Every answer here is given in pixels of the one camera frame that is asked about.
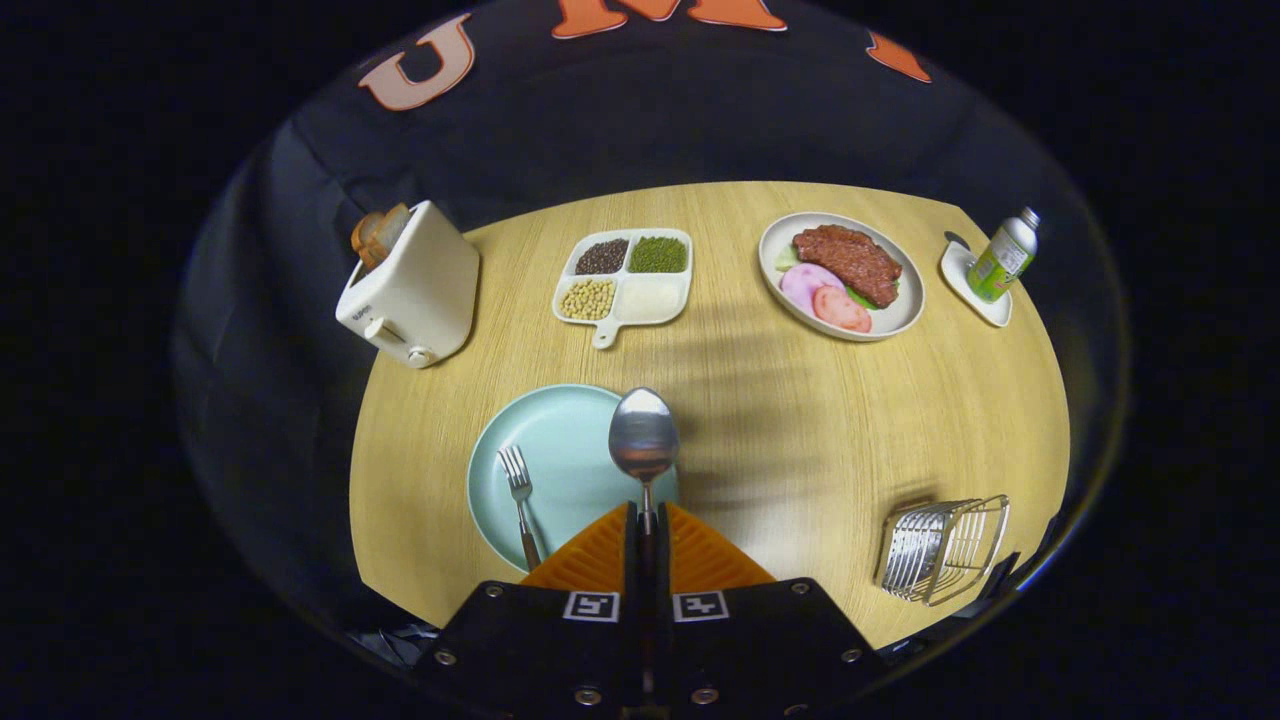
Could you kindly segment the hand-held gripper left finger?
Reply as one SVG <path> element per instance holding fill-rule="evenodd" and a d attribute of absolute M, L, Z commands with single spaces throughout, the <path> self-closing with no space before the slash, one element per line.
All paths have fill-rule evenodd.
<path fill-rule="evenodd" d="M 636 506 L 620 505 L 581 538 L 609 532 L 616 588 L 566 591 L 481 582 L 412 670 L 434 700 L 468 716 L 622 716 L 641 698 L 627 562 Z"/>

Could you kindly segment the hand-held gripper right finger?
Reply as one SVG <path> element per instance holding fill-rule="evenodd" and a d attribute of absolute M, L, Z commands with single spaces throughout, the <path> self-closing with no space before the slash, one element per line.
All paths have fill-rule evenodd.
<path fill-rule="evenodd" d="M 840 716 L 886 662 L 810 577 L 776 580 L 664 503 L 655 696 L 671 716 Z"/>

